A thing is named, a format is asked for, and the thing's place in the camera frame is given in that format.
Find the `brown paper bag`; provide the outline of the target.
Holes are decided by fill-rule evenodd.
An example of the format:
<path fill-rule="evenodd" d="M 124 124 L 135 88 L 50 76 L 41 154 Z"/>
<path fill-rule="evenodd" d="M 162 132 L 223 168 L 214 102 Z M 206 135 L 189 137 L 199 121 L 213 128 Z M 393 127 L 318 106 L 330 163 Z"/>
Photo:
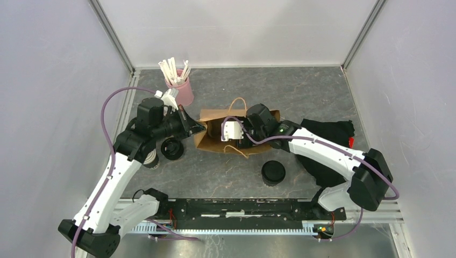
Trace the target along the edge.
<path fill-rule="evenodd" d="M 235 140 L 222 141 L 222 123 L 227 116 L 245 118 L 247 112 L 246 101 L 235 98 L 228 109 L 202 109 L 199 114 L 199 122 L 205 127 L 205 131 L 194 136 L 197 149 L 224 154 L 242 155 L 249 158 L 254 154 L 268 152 L 272 147 L 266 143 L 241 149 L 236 146 Z"/>

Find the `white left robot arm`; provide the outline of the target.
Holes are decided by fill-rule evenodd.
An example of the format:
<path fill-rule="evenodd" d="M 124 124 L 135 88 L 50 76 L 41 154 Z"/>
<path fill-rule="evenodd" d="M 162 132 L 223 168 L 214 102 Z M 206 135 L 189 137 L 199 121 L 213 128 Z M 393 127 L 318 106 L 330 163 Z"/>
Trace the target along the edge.
<path fill-rule="evenodd" d="M 182 105 L 172 106 L 152 97 L 137 107 L 137 115 L 110 146 L 110 164 L 92 194 L 72 219 L 64 219 L 58 231 L 94 257 L 111 257 L 122 237 L 142 221 L 153 216 L 164 218 L 169 205 L 167 195 L 146 191 L 136 202 L 115 213 L 115 207 L 129 181 L 141 166 L 159 164 L 156 143 L 169 137 L 183 140 L 205 131 Z"/>

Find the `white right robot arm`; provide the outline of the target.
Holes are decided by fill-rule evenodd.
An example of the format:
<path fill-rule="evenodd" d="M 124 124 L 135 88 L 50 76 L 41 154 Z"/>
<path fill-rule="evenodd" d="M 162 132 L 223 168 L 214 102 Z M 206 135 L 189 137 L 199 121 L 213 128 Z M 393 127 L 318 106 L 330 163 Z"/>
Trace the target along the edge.
<path fill-rule="evenodd" d="M 381 202 L 388 199 L 388 190 L 394 193 L 392 200 L 400 196 L 379 150 L 371 148 L 363 152 L 343 147 L 297 123 L 280 121 L 263 104 L 252 106 L 243 117 L 227 116 L 221 133 L 222 141 L 247 138 L 255 145 L 267 143 L 272 148 L 314 160 L 341 175 L 343 183 L 324 188 L 318 200 L 311 203 L 311 214 L 317 219 L 325 219 L 346 204 L 376 211 Z"/>

